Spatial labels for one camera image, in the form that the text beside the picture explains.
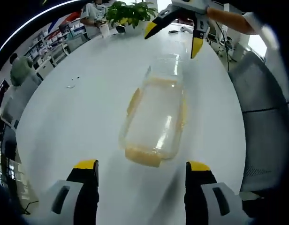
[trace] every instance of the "round table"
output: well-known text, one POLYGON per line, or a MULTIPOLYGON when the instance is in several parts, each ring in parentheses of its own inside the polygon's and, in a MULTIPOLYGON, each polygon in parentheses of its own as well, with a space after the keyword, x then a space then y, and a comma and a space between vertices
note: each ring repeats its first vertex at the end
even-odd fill
POLYGON ((161 52, 175 53, 172 41, 191 49, 191 34, 168 34, 179 29, 170 25, 148 40, 123 34, 93 39, 42 82, 16 131, 19 156, 37 195, 65 180, 79 161, 93 158, 99 161, 99 225, 184 224, 190 160, 210 166, 218 182, 239 193, 243 117, 233 84, 206 42, 185 66, 187 119, 176 157, 153 168, 127 160, 119 148, 126 109, 149 65, 161 52))

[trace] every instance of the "potted plant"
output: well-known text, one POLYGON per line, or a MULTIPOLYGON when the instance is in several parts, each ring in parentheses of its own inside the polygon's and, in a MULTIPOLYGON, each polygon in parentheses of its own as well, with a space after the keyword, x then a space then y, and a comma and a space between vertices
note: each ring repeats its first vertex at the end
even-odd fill
POLYGON ((149 8, 151 2, 132 3, 116 1, 108 8, 105 14, 111 26, 115 24, 125 26, 126 33, 140 34, 146 27, 151 16, 156 16, 158 12, 155 8, 149 8))

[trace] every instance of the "green plant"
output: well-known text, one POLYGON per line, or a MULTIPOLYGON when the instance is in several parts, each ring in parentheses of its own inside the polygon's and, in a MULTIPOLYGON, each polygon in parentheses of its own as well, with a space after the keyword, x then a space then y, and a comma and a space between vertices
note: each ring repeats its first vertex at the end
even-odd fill
POLYGON ((119 23, 120 25, 133 26, 135 29, 138 26, 139 21, 150 21, 151 16, 156 16, 158 12, 155 8, 149 8, 148 5, 151 2, 140 2, 132 3, 132 5, 127 5, 125 2, 116 1, 111 7, 108 8, 105 14, 106 19, 114 26, 114 23, 119 23))

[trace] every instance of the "clear plastic box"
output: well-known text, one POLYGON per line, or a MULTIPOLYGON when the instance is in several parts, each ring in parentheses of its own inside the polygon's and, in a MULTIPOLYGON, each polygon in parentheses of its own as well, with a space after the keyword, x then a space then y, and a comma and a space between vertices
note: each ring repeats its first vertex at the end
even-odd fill
POLYGON ((167 54, 149 67, 121 130, 126 158, 159 167, 177 154, 184 115, 183 63, 178 54, 167 54))

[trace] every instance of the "white pot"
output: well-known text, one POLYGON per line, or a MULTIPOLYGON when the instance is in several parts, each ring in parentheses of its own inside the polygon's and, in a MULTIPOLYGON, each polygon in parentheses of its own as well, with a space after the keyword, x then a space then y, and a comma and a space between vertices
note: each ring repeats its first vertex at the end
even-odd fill
POLYGON ((134 29, 133 25, 126 25, 125 26, 125 31, 126 34, 129 35, 140 35, 143 34, 146 26, 148 25, 149 21, 139 21, 138 26, 134 29))

